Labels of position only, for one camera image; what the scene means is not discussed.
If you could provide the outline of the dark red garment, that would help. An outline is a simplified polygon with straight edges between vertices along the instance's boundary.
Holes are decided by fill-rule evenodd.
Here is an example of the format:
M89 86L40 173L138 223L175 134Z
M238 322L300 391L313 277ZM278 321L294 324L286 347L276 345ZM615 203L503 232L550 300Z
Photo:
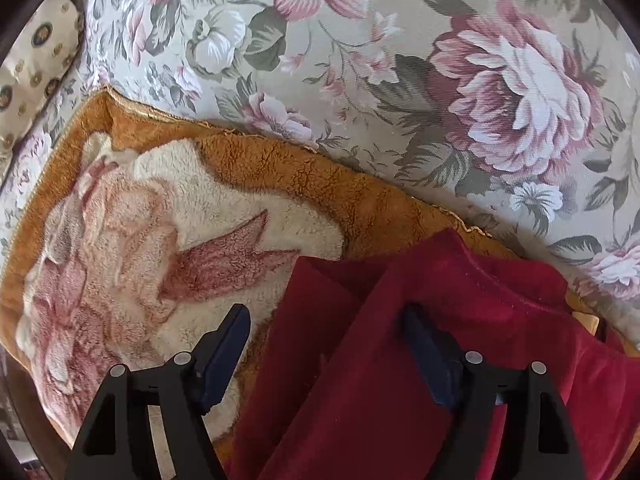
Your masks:
M610 478L639 428L639 363L571 315L548 264L480 256L443 230L393 257L298 259L235 427L233 479L421 479L451 417L399 326L408 302L490 363L540 361L591 479Z

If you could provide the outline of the brown floral plush blanket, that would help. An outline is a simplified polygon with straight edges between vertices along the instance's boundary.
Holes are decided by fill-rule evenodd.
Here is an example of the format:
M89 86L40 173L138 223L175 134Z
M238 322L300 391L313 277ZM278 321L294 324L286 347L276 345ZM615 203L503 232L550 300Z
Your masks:
M100 92L44 166L3 267L17 416L62 474L112 365L160 365L244 304L248 345L205 419L228 454L296 260L393 255L447 228L474 252L509 255L452 212L306 148Z

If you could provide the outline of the floral bed sheet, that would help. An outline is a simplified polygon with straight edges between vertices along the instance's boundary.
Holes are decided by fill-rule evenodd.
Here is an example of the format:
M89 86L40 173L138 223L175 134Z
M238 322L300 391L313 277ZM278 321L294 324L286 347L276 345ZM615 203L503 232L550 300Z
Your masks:
M639 338L639 36L604 0L65 0L82 38L1 189L8 242L112 87L316 148L559 269Z

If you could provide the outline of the cream dotted pillow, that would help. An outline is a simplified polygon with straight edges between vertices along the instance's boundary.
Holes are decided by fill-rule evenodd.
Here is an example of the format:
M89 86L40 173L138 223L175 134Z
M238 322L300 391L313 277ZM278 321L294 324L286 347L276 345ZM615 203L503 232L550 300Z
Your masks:
M70 68L84 18L73 0L44 0L1 65L1 156L13 152Z

